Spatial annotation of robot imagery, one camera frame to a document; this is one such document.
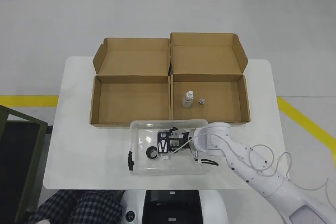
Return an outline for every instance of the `white floor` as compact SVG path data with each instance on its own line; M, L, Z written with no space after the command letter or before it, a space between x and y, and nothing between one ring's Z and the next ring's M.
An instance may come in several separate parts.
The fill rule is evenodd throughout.
M0 0L0 95L58 95L68 57L94 55L108 36L173 31L237 33L248 58L271 62L277 95L336 138L336 0ZM54 121L54 108L17 109ZM280 115L291 178L307 188L330 178L336 205L329 149ZM312 195L326 202L323 191Z

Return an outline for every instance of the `plaid fabric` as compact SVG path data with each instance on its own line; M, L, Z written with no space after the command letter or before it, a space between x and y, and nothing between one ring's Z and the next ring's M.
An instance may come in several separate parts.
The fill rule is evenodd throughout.
M116 224L122 217L119 204L124 191L60 190L44 202L27 223L48 219L51 224Z

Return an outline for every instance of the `transparent plastic tray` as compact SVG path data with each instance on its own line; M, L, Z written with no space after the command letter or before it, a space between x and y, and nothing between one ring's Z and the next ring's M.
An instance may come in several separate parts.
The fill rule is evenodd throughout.
M168 160L157 158L151 160L146 156L147 148L157 146L157 132L172 127L190 131L208 125L204 119L197 120L162 120L134 121L130 124L130 150L134 161L133 175L194 175L206 174L210 165L194 161L190 150L180 150L169 156ZM200 153L199 158L209 158Z

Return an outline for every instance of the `yellow floor line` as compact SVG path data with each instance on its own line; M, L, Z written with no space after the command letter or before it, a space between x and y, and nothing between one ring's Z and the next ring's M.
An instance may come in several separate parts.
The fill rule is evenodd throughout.
M277 100L282 112L330 148L336 168L336 139L281 97ZM0 96L0 104L8 107L56 107L57 101L58 96Z
M303 115L300 111L291 106L283 98L278 97L277 100L279 109L282 112L284 112L288 117L290 117L297 124L302 126L305 130L307 130L310 134L312 134L322 144L326 145L331 150L336 168L336 139L332 137L329 133L327 133L325 130L320 128L308 117Z
M7 107L57 106L58 96L0 96L0 105Z

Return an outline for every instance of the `box flap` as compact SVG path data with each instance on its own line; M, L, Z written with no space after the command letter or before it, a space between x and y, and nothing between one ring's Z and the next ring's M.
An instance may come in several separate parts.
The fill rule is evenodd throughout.
M174 74L242 74L248 59L236 34L171 33Z
M99 76L167 76L170 46L167 38L106 38L94 57Z

